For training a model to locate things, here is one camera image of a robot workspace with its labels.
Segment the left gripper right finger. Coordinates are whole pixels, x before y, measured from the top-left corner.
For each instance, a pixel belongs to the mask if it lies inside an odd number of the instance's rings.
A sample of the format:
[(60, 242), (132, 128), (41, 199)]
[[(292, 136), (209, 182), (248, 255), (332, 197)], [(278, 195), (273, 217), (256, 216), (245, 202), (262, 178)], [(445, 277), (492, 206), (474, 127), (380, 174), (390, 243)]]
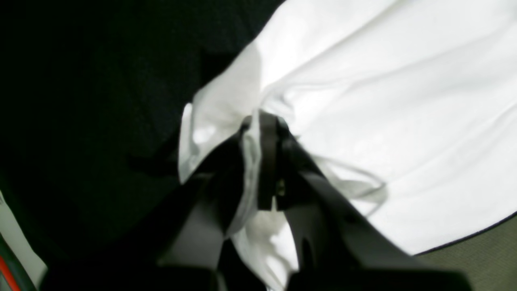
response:
[(336, 190), (288, 126), (260, 112), (258, 208), (273, 200), (294, 239), (288, 291), (470, 291), (467, 277), (421, 263), (385, 238)]

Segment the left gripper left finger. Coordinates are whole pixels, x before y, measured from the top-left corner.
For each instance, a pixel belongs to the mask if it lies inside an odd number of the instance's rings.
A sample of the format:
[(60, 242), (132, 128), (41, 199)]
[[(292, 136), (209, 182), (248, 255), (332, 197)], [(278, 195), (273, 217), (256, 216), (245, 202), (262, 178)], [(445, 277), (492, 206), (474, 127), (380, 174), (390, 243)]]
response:
[(121, 239), (50, 267), (42, 291), (226, 291), (218, 269), (243, 193), (241, 138), (251, 118)]

